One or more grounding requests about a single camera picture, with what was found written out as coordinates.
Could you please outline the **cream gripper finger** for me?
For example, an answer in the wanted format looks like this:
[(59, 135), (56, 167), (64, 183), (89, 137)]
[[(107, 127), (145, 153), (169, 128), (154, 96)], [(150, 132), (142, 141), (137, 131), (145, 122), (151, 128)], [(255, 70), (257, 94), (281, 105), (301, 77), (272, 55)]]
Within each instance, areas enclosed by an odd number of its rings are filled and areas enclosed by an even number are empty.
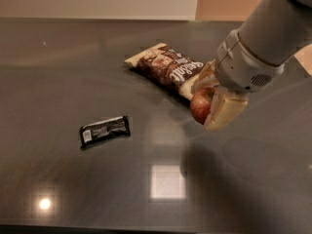
[(248, 102), (246, 94), (216, 91), (212, 100), (211, 112), (204, 123), (204, 129), (206, 131), (223, 129), (245, 110)]
[(219, 84), (215, 76), (215, 60), (207, 62), (201, 72), (195, 79), (191, 92), (195, 94), (197, 91), (205, 88), (211, 88)]

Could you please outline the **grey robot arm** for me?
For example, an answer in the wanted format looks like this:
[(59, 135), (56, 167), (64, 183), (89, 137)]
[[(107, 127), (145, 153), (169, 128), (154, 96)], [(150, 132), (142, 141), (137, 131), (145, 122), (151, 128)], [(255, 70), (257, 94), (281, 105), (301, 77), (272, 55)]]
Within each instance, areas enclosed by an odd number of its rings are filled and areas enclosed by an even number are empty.
[(312, 0), (261, 0), (217, 48), (192, 87), (207, 105), (191, 100), (193, 118), (207, 131), (224, 128), (248, 105), (248, 94), (265, 90), (286, 62), (312, 43)]

